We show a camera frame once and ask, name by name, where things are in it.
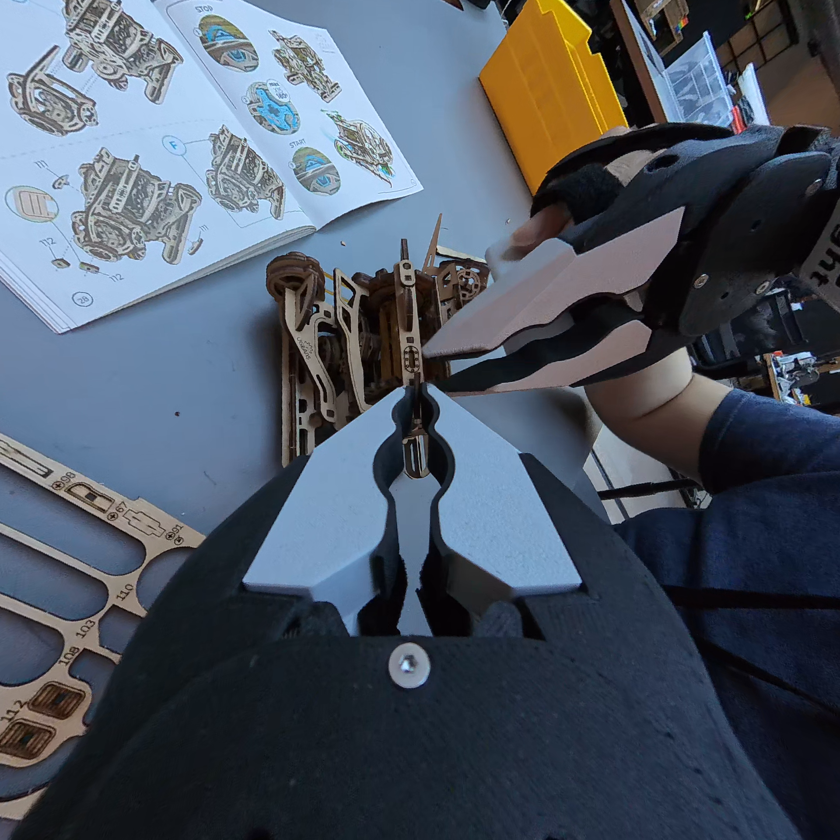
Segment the person's right hand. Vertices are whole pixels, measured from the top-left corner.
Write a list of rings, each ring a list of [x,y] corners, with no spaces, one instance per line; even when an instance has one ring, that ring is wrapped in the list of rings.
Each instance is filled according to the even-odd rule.
[[[540,209],[510,239],[510,251],[525,256],[542,242],[604,212],[657,152],[637,150],[609,164],[586,164],[553,180]]]

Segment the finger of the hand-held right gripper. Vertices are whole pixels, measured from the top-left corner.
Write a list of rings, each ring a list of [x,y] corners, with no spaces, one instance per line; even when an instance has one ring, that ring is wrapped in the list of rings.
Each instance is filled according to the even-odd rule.
[[[474,364],[438,384],[447,394],[499,394],[574,385],[646,351],[651,330],[629,320],[592,343],[574,329],[532,341],[511,355]]]
[[[423,356],[488,353],[588,297],[635,291],[676,245],[684,212],[678,207],[581,255],[556,238],[519,261],[503,261],[502,274],[425,343]]]

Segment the clear plastic storage box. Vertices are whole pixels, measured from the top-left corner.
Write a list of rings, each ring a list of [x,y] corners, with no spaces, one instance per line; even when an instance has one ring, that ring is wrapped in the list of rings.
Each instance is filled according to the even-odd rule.
[[[708,31],[654,81],[667,122],[730,128],[732,99]]]

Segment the yellow plastic bin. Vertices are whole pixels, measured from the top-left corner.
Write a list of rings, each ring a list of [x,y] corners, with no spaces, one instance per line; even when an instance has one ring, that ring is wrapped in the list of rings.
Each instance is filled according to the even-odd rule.
[[[534,195],[567,154],[627,121],[592,30],[562,1],[527,1],[479,74]]]

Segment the small wooden gear assembly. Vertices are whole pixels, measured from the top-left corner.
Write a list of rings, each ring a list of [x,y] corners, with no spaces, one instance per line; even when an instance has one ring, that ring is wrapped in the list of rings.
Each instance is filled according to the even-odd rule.
[[[475,259],[444,259],[436,267],[435,279],[441,322],[450,320],[457,311],[487,288],[490,276],[485,262]]]

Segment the wooden punch-out parts sheet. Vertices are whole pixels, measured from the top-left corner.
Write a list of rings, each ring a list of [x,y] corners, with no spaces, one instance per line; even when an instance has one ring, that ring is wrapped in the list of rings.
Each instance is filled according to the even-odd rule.
[[[94,479],[1,435],[2,466],[74,505],[100,522],[143,545],[144,557],[137,570],[111,573],[95,569],[24,532],[2,524],[5,538],[45,555],[101,583],[107,593],[102,608],[91,616],[69,620],[18,598],[2,594],[2,609],[42,627],[56,631],[62,650],[55,664],[43,675],[20,686],[2,686],[1,763],[4,769],[42,770],[59,750],[88,730],[86,715],[93,700],[89,684],[73,676],[70,668],[84,653],[117,665],[121,654],[102,644],[103,617],[113,608],[136,618],[147,609],[138,598],[142,573],[150,563],[170,550],[196,549],[204,536],[143,498],[128,499]]]

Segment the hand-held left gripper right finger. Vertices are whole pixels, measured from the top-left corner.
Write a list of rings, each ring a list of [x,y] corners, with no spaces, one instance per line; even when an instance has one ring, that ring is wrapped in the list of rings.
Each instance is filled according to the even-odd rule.
[[[520,450],[434,385],[418,400],[439,485],[418,589],[432,635],[469,636],[497,603],[579,592],[581,575]]]

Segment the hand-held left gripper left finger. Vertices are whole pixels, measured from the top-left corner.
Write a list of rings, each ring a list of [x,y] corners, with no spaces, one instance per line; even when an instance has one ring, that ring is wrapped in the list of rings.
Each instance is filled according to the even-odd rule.
[[[398,634],[406,570],[390,488],[418,396],[397,388],[304,458],[246,589],[331,604],[352,635]]]

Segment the person's right forearm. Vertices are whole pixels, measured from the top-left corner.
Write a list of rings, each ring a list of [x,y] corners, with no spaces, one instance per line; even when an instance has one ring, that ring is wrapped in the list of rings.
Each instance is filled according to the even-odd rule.
[[[685,349],[644,370],[584,387],[595,414],[624,443],[700,479],[700,445],[731,387],[694,372]]]

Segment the wooden mechanical model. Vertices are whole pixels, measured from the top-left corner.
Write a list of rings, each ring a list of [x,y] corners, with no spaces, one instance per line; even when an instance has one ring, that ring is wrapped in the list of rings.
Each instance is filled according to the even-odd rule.
[[[280,317],[280,459],[287,467],[396,388],[440,382],[445,360],[422,345],[463,301],[457,260],[403,256],[369,276],[328,275],[309,255],[273,259],[266,288]]]

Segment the assembly instruction booklet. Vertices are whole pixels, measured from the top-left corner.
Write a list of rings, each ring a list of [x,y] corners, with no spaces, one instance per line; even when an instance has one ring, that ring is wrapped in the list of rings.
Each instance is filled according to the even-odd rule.
[[[328,30],[248,2],[2,2],[2,282],[66,333],[420,192]]]

